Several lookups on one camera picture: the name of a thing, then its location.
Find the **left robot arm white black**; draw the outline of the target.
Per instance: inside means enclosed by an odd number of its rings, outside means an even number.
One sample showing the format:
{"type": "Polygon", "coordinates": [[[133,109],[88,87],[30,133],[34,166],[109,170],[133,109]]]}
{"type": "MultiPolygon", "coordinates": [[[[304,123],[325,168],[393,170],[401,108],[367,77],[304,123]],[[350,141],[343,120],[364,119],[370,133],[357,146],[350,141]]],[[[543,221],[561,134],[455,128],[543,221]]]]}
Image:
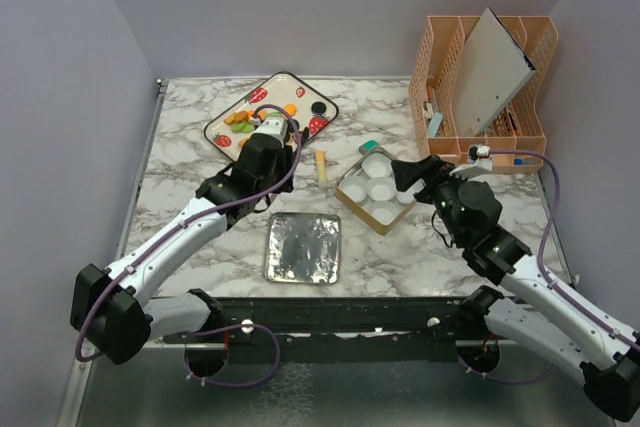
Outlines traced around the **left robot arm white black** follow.
{"type": "Polygon", "coordinates": [[[157,312],[152,298],[190,257],[253,214],[260,202],[292,191],[302,145],[299,135],[294,138],[288,145],[271,134],[253,135],[239,158],[206,179],[183,210],[141,247],[106,267],[88,264],[79,271],[70,313],[78,361],[104,356],[119,365],[153,337],[189,331],[206,342],[218,335],[221,318],[205,295],[174,298],[168,313],[157,312]]]}

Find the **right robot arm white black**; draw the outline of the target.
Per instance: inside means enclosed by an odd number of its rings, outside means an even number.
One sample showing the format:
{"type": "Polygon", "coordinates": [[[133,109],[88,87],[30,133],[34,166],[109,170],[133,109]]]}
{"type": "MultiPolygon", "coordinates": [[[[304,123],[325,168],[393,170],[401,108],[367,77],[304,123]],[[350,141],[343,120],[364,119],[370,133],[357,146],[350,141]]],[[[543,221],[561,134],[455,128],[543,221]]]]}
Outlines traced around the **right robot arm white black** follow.
{"type": "Polygon", "coordinates": [[[491,171],[492,151],[473,151],[459,167],[436,155],[395,160],[398,190],[430,204],[467,265],[491,282],[467,297],[461,330],[512,340],[571,376],[609,417],[630,421],[639,409],[639,332],[597,308],[548,269],[542,253],[499,223],[502,205],[477,176],[491,171]]]}

